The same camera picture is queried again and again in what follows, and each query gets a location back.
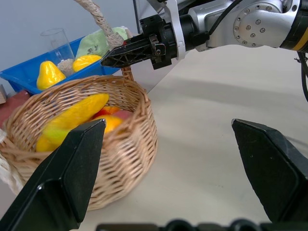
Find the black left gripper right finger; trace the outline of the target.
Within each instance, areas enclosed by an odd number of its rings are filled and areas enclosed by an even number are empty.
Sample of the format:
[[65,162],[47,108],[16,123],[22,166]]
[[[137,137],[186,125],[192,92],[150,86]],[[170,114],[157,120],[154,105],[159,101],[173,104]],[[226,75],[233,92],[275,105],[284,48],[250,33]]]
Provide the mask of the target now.
[[248,180],[272,222],[308,220],[308,159],[266,125],[231,123]]

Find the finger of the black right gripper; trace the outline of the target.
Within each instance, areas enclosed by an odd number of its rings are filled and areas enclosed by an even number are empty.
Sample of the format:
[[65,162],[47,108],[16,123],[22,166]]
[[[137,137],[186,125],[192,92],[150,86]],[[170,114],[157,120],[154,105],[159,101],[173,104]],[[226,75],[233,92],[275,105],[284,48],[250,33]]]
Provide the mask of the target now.
[[150,52],[151,47],[149,38],[144,35],[138,35],[125,40],[121,46],[118,46],[111,50],[111,52],[130,52],[130,51]]
[[153,51],[150,44],[150,52],[130,51],[130,52],[111,52],[109,51],[102,59],[101,65],[112,68],[127,67],[147,59],[152,58]]

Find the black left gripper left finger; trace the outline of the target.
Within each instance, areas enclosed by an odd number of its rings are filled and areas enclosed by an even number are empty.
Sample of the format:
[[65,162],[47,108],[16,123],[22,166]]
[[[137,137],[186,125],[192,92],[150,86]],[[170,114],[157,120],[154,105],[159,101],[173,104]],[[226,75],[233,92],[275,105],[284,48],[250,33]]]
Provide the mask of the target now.
[[97,177],[105,126],[99,119],[71,130],[34,171],[0,220],[0,229],[78,229]]

